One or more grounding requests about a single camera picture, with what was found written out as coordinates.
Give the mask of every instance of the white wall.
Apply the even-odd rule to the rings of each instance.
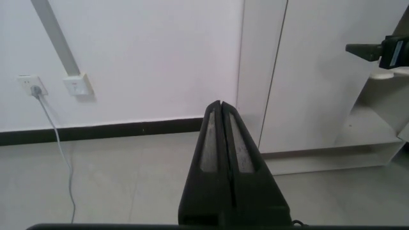
[[[201,117],[236,104],[243,1],[51,1],[94,98],[68,94],[30,1],[0,1],[0,132],[49,128],[15,80],[37,74],[59,127]]]

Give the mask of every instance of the white wardrobe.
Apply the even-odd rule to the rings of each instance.
[[[245,1],[237,109],[273,174],[385,165],[409,140],[409,77],[369,79],[377,64],[345,51],[408,5]]]

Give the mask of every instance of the electrical socket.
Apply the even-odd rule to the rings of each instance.
[[[31,96],[31,86],[38,86],[41,88],[42,95],[48,95],[47,90],[43,86],[40,78],[35,75],[20,75],[17,77],[18,82],[20,83],[21,87],[23,87],[24,91],[27,95]]]

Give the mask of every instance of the power cord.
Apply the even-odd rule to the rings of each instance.
[[[43,98],[42,98],[42,91],[41,88],[38,86],[31,86],[31,95],[33,97],[35,97],[39,102],[41,107],[44,110],[44,113],[47,117],[47,119],[49,120],[52,128],[54,129],[54,132],[56,133],[56,137],[57,137],[57,144],[58,144],[58,148],[59,148],[59,152],[61,153],[61,156],[64,158],[65,163],[67,164],[69,170],[70,170],[70,177],[69,177],[69,181],[68,181],[68,190],[70,192],[70,197],[71,197],[71,202],[72,202],[72,206],[73,206],[73,210],[72,210],[72,217],[71,217],[71,224],[74,222],[74,217],[75,217],[75,202],[74,202],[74,198],[72,197],[72,189],[71,189],[71,184],[72,184],[72,167],[69,163],[69,161],[66,159],[65,154],[63,152],[63,149],[61,148],[61,143],[59,141],[59,134],[58,134],[58,130],[56,128],[56,126],[53,124],[49,113],[47,112],[47,110],[45,109],[44,106],[44,102],[43,102]]]

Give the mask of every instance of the black baseboard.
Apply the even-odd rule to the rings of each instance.
[[[177,134],[183,132],[200,131],[202,120],[203,118],[190,118],[170,121],[59,128],[58,133],[61,141],[78,141],[154,134]],[[53,129],[0,133],[0,146],[54,141],[56,141],[56,135]]]

